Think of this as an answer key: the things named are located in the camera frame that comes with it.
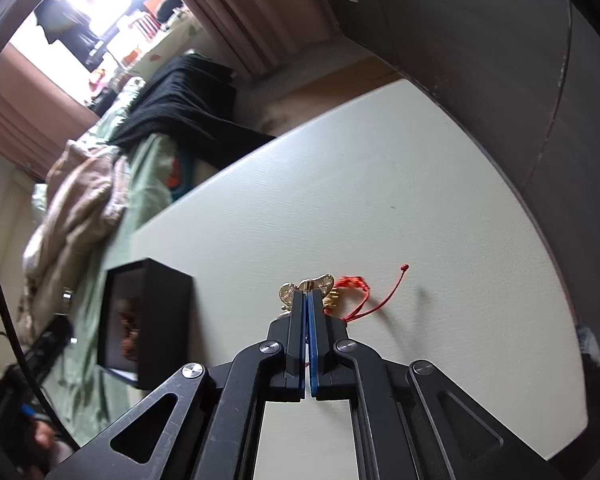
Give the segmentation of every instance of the white table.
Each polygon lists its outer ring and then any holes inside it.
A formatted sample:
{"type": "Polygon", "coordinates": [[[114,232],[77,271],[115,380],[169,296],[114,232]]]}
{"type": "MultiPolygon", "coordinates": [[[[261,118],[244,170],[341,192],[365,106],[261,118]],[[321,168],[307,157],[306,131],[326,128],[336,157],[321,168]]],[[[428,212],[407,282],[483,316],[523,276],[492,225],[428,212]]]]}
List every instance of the white table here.
{"type": "MultiPolygon", "coordinates": [[[[349,325],[389,360],[435,363],[548,458],[586,426],[573,321],[532,221],[462,130],[407,81],[269,143],[140,229],[150,256],[196,279],[208,365],[266,337],[278,288],[364,276],[380,300],[349,325]]],[[[357,478],[345,401],[268,404],[259,479],[357,478]]]]}

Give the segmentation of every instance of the curtain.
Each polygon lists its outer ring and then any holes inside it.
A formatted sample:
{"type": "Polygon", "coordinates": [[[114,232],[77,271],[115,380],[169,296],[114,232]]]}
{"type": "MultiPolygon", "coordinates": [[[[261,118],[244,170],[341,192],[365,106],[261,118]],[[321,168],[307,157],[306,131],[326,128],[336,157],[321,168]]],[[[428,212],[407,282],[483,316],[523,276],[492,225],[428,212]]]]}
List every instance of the curtain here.
{"type": "Polygon", "coordinates": [[[40,179],[98,117],[8,43],[0,54],[0,154],[40,179]]]}
{"type": "Polygon", "coordinates": [[[182,0],[233,69],[264,74],[303,46],[327,40],[335,22],[324,0],[182,0]]]}

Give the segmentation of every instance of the gold charm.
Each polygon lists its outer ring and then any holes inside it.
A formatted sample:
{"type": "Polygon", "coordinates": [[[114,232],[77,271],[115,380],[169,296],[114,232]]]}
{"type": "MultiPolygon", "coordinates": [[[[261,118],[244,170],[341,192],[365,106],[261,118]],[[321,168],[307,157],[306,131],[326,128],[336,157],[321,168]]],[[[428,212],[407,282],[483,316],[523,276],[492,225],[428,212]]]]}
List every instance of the gold charm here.
{"type": "Polygon", "coordinates": [[[318,278],[311,278],[309,280],[302,280],[300,285],[294,285],[293,283],[285,283],[280,287],[280,292],[278,295],[280,296],[280,300],[282,301],[282,310],[286,312],[291,311],[291,305],[294,302],[294,291],[302,290],[303,292],[309,292],[310,290],[314,290],[314,288],[320,289],[320,294],[322,296],[322,301],[324,302],[327,295],[333,289],[333,284],[335,283],[335,279],[330,274],[323,274],[318,278]]]}

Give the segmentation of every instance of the beige blanket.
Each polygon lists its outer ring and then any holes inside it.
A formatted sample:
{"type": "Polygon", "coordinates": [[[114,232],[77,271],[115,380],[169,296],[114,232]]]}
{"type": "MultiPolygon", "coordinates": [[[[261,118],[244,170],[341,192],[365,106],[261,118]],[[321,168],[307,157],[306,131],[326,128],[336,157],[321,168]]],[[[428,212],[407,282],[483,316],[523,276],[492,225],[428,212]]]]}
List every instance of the beige blanket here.
{"type": "Polygon", "coordinates": [[[18,336],[31,344],[73,289],[91,250],[118,225],[128,203],[126,156],[115,146],[87,149],[69,140],[46,182],[48,209],[23,256],[18,336]]]}

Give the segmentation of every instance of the green fabric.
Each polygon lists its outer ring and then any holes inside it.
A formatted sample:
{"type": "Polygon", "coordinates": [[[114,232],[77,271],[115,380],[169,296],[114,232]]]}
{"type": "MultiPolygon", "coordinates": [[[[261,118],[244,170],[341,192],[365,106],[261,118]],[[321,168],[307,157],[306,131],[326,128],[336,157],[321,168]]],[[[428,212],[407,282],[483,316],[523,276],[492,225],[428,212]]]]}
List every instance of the green fabric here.
{"type": "Polygon", "coordinates": [[[102,293],[107,270],[130,261],[132,234],[171,204],[166,182],[175,149],[169,137],[153,134],[133,154],[128,209],[118,229],[91,255],[74,293],[70,318],[78,341],[65,349],[44,383],[51,403],[80,445],[130,407],[126,384],[96,364],[102,293]]]}

